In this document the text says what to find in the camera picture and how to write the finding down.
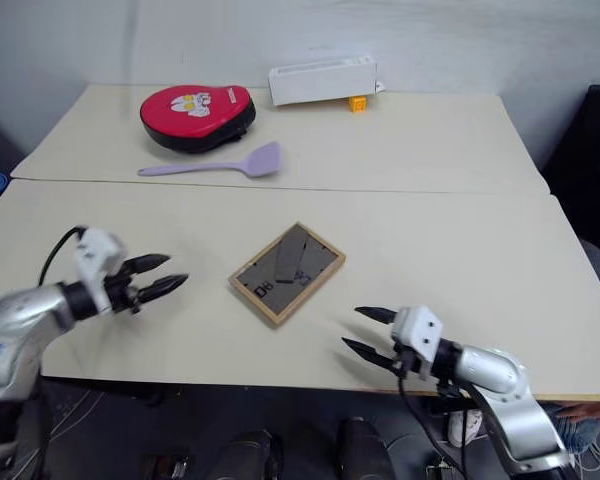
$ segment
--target plastic spatula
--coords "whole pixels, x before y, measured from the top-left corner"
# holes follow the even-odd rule
[[[162,165],[138,170],[138,175],[155,177],[174,173],[199,172],[202,170],[240,170],[248,177],[262,177],[280,170],[282,152],[278,142],[271,142],[251,152],[238,163],[199,163],[194,165]]]

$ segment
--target yellow block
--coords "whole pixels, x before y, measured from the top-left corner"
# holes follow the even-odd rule
[[[364,112],[367,108],[367,97],[349,97],[349,108],[352,112]]]

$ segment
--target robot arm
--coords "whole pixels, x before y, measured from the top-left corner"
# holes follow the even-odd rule
[[[396,357],[343,339],[358,355],[404,379],[409,371],[464,389],[483,411],[502,465],[515,479],[575,479],[569,456],[551,420],[534,399],[525,368],[499,350],[460,346],[441,337],[442,322],[426,306],[398,312],[360,307],[360,313],[393,324]]]
[[[31,396],[46,347],[75,323],[98,314],[131,310],[178,288],[187,275],[170,275],[137,289],[132,276],[169,259],[151,254],[124,261],[113,235],[86,229],[78,244],[80,281],[41,286],[0,298],[0,471],[12,466],[17,423]]]

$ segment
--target table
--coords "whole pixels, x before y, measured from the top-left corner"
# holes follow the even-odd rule
[[[227,278],[298,220],[348,257],[275,329]],[[48,348],[47,376],[393,391],[340,337],[388,351],[387,327],[353,308],[425,303],[447,338],[517,355],[539,398],[600,398],[600,285],[551,196],[15,180],[0,199],[0,295],[34,285],[76,222],[131,255],[173,256],[138,284],[191,278],[139,315],[79,324]],[[75,279],[72,256],[61,251],[48,281]]]
[[[382,93],[353,114],[346,100],[275,108],[250,89],[257,116],[240,142],[205,155],[171,152],[149,138],[140,104],[159,86],[92,85],[17,178],[180,183],[311,190],[546,195],[549,189],[495,95]],[[197,172],[139,177],[165,163],[239,161],[270,141],[285,167],[274,177]]]

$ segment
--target white box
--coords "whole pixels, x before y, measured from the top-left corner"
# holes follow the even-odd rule
[[[376,93],[377,64],[369,56],[276,67],[269,71],[274,105]]]

